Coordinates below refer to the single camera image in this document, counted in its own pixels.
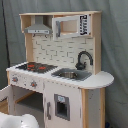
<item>gray curtain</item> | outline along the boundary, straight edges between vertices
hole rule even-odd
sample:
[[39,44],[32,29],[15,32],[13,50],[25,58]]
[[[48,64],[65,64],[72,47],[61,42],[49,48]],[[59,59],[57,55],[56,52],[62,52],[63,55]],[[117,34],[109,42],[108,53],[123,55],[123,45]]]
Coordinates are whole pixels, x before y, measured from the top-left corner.
[[11,65],[25,61],[19,13],[102,11],[102,70],[115,77],[106,88],[106,120],[128,128],[128,0],[4,0]]
[[7,49],[6,49],[6,34],[4,27],[2,1],[0,1],[0,89],[7,86],[7,73],[8,67]]

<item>cabinet handle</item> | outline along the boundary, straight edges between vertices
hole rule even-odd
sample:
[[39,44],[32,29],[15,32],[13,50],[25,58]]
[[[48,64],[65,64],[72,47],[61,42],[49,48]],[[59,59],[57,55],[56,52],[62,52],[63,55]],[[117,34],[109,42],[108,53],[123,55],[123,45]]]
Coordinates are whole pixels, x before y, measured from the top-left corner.
[[48,120],[51,120],[51,115],[49,113],[49,109],[50,109],[50,102],[47,103],[47,117],[48,117]]
[[60,37],[60,32],[61,32],[61,27],[60,27],[60,22],[59,21],[56,21],[56,25],[57,25],[57,28],[58,28],[58,33],[57,33],[57,37]]

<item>light wood trim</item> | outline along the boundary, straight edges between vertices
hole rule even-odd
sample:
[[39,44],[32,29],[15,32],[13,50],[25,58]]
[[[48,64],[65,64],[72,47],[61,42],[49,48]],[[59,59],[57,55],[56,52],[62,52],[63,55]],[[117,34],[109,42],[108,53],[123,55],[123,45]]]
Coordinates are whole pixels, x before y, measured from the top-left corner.
[[82,11],[82,12],[50,12],[50,13],[23,13],[20,15],[78,15],[78,14],[95,14],[101,11]]
[[105,88],[100,89],[101,128],[105,128]]
[[32,94],[34,94],[34,93],[35,93],[35,92],[30,92],[30,93],[28,93],[27,95],[25,95],[25,96],[19,98],[18,100],[15,101],[15,104],[17,104],[18,102],[22,101],[23,99],[27,98],[28,96],[30,96],[30,95],[32,95]]
[[9,71],[7,71],[8,85],[10,85]]
[[82,93],[82,112],[83,112],[83,128],[89,127],[89,120],[88,120],[88,90],[81,89]]
[[26,60],[27,62],[33,62],[33,43],[32,34],[25,33],[25,47],[26,47]]
[[91,18],[91,36],[94,37],[93,70],[94,74],[97,74],[101,71],[101,13],[93,14]]
[[8,114],[8,102],[7,100],[0,102],[0,112]]
[[21,19],[21,30],[24,33],[24,29],[31,26],[31,16],[22,15],[20,16]]

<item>burner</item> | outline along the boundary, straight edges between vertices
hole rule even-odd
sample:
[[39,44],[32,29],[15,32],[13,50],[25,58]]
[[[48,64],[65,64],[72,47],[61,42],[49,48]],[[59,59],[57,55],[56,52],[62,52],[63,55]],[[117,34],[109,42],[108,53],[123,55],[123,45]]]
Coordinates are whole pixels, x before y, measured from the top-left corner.
[[45,73],[45,72],[48,72],[48,71],[50,71],[50,70],[52,70],[56,67],[57,66],[53,66],[53,65],[29,62],[27,64],[21,65],[21,66],[16,67],[16,68],[27,70],[27,71],[30,71],[30,72]]

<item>wooden toy kitchen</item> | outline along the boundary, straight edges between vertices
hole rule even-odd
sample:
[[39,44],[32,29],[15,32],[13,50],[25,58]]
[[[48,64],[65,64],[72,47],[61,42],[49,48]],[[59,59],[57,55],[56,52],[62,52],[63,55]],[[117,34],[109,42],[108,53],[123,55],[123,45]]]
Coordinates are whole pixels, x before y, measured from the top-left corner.
[[20,14],[27,62],[7,69],[12,115],[31,114],[40,128],[104,128],[101,12]]

